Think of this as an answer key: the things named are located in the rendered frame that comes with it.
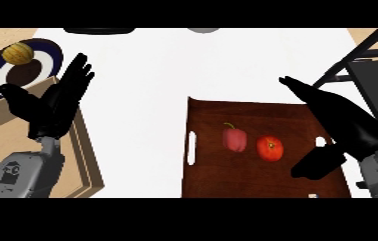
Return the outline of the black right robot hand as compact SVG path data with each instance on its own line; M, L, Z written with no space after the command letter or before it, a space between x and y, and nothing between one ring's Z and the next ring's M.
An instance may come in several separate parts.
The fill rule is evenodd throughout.
M335 143L316 147L291 169L293 178L320 180L345 162L348 154L361 162L378 151L378 120L341 95L319 90L285 76L279 82L305 103Z

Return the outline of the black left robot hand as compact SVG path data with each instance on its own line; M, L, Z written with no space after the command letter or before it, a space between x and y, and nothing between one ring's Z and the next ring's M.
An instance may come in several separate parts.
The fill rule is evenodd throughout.
M87 56L78 53L60 81L47 88L41 97L13 84L0 86L10 113L29 123L29 139L59 139L68 133L93 77Z

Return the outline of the red tomato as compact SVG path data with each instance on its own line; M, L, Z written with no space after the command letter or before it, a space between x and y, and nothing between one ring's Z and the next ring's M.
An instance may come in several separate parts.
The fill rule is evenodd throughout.
M257 155L264 161L279 161L283 156L282 141L274 136L259 136L255 141L255 150Z

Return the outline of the brown wooden tray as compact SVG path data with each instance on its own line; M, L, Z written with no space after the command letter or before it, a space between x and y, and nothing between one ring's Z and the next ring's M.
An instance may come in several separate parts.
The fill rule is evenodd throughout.
M224 122L246 132L242 152L223 146ZM293 178L291 168L327 138L302 104L187 101L187 132L196 135L195 161L183 164L181 196L215 198L347 198L342 171L333 170L320 180ZM283 144L279 161L257 155L259 136L274 136Z

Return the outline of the blue and white plate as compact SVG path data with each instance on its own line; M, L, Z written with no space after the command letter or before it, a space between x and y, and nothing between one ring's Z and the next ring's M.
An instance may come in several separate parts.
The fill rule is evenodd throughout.
M32 38L22 40L22 43L31 47L34 58L23 65L13 65L4 61L0 51L0 85L10 83L28 88L57 75L63 54L59 45L51 40Z

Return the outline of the yellow round fruit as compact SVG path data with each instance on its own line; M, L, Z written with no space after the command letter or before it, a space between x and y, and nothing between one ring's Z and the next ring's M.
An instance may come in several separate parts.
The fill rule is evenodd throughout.
M16 42L4 48L1 57L7 63L23 65L34 59L34 50L25 43Z

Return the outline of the tan wooden cutting board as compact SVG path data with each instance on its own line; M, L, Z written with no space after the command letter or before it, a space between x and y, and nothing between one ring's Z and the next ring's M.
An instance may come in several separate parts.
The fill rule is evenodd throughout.
M0 99L0 161L11 152L41 149L41 145L26 138L26 132L28 122L11 115L7 102ZM69 132L60 138L60 150L65 164L50 197L88 198L103 188L103 180L81 111L76 111Z

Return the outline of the pink bell pepper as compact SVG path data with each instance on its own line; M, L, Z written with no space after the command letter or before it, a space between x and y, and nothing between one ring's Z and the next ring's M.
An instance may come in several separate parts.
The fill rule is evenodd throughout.
M224 122L226 129L223 130L223 146L233 152L242 152L246 148L246 132L237 129L231 123Z

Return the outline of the black round object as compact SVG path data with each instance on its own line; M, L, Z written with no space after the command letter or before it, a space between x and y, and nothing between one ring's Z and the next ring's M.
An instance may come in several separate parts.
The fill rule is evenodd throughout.
M135 28L63 28L68 33L85 35L118 35L128 34Z

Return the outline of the grey round object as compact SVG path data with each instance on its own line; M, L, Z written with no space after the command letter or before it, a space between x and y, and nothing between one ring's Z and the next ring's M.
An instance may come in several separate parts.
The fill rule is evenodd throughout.
M192 32L199 34L208 34L217 31L220 28L187 28Z

